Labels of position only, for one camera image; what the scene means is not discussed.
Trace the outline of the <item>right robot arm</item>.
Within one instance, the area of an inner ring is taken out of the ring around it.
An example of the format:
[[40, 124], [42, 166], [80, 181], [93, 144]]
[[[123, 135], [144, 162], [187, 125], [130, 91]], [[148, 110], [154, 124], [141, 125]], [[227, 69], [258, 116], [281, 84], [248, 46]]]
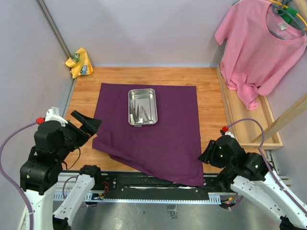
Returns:
[[223, 135], [211, 140], [199, 160], [222, 171], [215, 179], [224, 192], [232, 190], [264, 210], [282, 230], [305, 230], [307, 206], [257, 153], [245, 152], [238, 141]]

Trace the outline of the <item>purple surgical wrap cloth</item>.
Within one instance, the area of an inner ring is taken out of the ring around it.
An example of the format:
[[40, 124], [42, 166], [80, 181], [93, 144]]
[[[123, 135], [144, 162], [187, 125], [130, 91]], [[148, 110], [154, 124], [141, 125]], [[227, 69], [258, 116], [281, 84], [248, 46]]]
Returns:
[[93, 148], [145, 174], [189, 186], [203, 185], [196, 87], [154, 85], [158, 120], [134, 127], [128, 122], [128, 93], [139, 88], [102, 83], [94, 117], [103, 123]]

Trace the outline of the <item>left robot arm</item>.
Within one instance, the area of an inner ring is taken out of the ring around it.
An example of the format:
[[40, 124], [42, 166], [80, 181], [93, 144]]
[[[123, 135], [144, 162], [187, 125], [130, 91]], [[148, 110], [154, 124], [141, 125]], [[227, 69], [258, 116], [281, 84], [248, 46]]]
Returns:
[[35, 230], [70, 230], [73, 219], [91, 189], [102, 186], [101, 169], [85, 165], [79, 170], [74, 187], [61, 206], [53, 210], [53, 197], [67, 156], [82, 147], [99, 130], [102, 120], [73, 111], [71, 115], [80, 123], [76, 127], [59, 116], [55, 108], [38, 118], [34, 134], [35, 145], [28, 160], [20, 169], [20, 186], [30, 202]]

